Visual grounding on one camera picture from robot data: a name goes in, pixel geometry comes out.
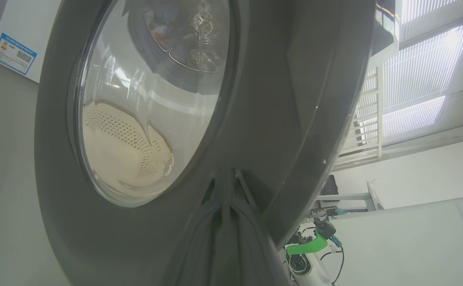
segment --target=washing machine door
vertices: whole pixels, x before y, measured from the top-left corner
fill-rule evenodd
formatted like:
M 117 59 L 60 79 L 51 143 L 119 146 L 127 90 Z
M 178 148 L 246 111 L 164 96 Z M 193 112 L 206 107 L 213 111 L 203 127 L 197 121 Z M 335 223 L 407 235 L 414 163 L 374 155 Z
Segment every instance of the washing machine door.
M 227 223 L 237 257 L 261 248 L 253 267 L 312 205 L 351 121 L 374 11 L 374 0 L 65 0 L 35 167 L 71 283 L 249 284 L 244 269 L 195 277 L 220 276 Z

